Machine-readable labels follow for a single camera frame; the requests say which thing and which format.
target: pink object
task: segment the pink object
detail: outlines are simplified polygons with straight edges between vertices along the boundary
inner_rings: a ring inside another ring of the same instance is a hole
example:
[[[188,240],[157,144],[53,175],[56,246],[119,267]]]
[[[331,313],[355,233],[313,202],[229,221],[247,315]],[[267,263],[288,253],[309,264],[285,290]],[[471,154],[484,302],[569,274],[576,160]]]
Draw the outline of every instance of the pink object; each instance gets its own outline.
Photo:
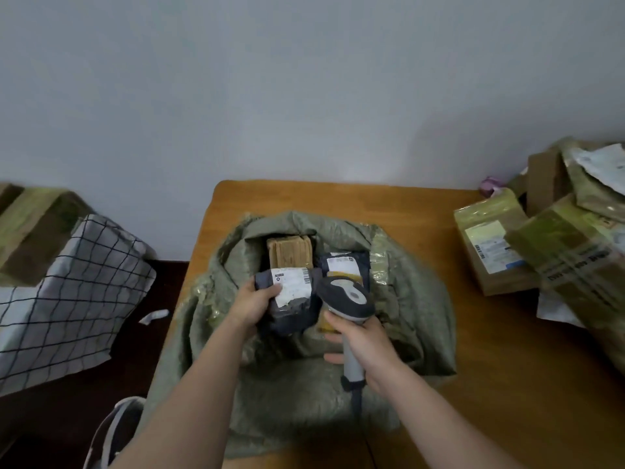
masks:
[[[506,183],[502,180],[494,176],[487,176],[479,185],[479,193],[484,197],[491,197],[496,192],[499,192],[505,185]]]

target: person's left arm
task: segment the person's left arm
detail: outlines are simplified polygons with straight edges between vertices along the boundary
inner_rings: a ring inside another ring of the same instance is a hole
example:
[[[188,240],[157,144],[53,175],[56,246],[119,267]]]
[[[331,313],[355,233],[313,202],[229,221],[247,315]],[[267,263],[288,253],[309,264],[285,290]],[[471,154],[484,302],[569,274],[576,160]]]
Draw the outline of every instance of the person's left arm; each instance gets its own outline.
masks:
[[[199,358],[111,469],[221,468],[243,343],[280,289],[254,291],[254,278],[239,289]]]

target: dark floor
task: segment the dark floor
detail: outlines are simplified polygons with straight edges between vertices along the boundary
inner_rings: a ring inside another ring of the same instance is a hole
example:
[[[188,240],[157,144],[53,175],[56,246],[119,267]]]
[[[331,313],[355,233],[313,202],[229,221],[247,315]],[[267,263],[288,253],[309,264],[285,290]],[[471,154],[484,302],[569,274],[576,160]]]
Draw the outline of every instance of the dark floor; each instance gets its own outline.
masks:
[[[150,264],[156,280],[122,326],[111,360],[0,398],[0,434],[20,435],[0,458],[0,469],[82,468],[94,432],[115,403],[147,394],[171,314],[149,326],[138,321],[157,309],[173,312],[188,266]]]

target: gray wall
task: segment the gray wall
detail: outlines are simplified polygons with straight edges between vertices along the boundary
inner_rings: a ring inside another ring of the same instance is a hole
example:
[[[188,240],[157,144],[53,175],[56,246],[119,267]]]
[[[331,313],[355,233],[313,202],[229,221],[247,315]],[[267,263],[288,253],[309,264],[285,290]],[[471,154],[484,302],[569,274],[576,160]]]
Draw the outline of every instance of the gray wall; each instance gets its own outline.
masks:
[[[0,178],[164,259],[222,179],[474,188],[625,138],[625,0],[0,0]]]

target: hand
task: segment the hand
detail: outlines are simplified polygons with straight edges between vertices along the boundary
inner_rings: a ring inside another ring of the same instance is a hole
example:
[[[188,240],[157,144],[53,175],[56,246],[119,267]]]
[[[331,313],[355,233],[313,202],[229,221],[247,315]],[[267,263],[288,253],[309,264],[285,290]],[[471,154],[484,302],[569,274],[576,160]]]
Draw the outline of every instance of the hand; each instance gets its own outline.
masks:
[[[330,311],[326,311],[325,316],[327,322],[347,338],[356,360],[363,366],[367,384],[376,393],[384,395],[384,384],[388,380],[389,372],[402,367],[404,363],[395,352],[382,323],[375,316],[362,326]],[[342,342],[342,336],[338,334],[326,334],[325,338],[330,342]],[[323,358],[333,364],[344,362],[343,354],[324,354]]]
[[[275,284],[264,290],[256,291],[254,277],[252,277],[239,288],[226,317],[240,324],[246,331],[253,330],[254,325],[267,311],[270,299],[277,296],[281,290],[282,285]]]

